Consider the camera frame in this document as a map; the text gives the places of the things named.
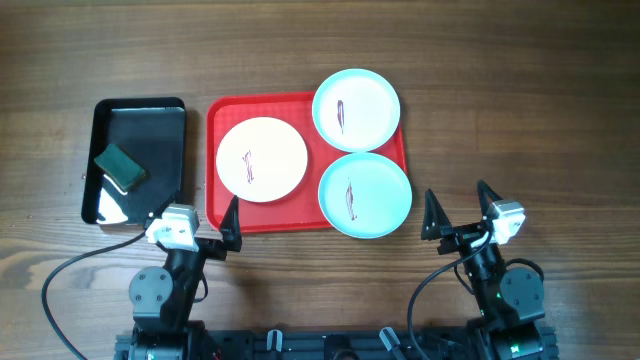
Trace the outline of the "light blue plate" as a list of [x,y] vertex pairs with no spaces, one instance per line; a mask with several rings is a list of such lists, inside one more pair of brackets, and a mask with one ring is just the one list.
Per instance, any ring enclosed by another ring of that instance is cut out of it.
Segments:
[[348,153],[369,152],[394,135],[401,105],[387,79],[371,70],[351,68],[320,84],[311,115],[317,132],[329,145]]
[[337,159],[318,185],[318,203],[329,224],[359,239],[380,238],[399,228],[409,215],[412,199],[401,167],[370,152]]

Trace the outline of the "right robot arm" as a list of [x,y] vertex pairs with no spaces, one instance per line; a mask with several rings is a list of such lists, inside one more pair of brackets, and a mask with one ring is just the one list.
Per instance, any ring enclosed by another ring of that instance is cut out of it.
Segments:
[[423,240],[438,240],[440,255],[459,258],[427,277],[463,270],[463,286],[475,298],[480,316],[467,323],[465,347],[471,359],[541,359],[545,352],[542,331],[544,273],[527,259],[504,260],[499,251],[525,222],[524,207],[499,196],[486,182],[477,183],[481,219],[454,226],[434,192],[425,194]]

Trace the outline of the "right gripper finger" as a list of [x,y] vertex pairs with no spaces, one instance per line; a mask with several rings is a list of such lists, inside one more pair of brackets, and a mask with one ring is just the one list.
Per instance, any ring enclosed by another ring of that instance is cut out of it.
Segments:
[[450,236],[453,232],[453,226],[434,192],[431,189],[427,190],[421,239],[437,240]]
[[482,217],[485,219],[495,219],[495,211],[490,207],[495,201],[501,201],[502,197],[498,195],[484,180],[477,182],[477,193]]

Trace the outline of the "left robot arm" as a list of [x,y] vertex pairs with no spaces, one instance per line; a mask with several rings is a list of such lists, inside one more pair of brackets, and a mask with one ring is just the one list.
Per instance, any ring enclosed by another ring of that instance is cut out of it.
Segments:
[[221,352],[202,321],[190,313],[205,285],[204,265],[239,252],[239,199],[234,196],[220,227],[220,239],[198,237],[197,212],[173,203],[146,229],[148,242],[166,253],[165,263],[139,271],[129,285],[134,328],[117,339],[114,357],[127,360],[219,359]]

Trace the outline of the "white plate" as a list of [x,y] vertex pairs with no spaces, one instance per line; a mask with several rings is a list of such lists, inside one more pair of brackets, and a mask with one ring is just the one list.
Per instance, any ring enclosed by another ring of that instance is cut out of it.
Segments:
[[235,125],[222,138],[215,167],[223,185],[255,203],[278,200],[304,177],[308,150],[299,132],[272,117],[254,117]]

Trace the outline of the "green sponge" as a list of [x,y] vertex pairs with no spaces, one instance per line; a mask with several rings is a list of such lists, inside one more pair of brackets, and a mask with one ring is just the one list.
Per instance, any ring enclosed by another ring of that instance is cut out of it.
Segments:
[[142,166],[115,144],[109,144],[94,163],[123,192],[132,190],[147,175]]

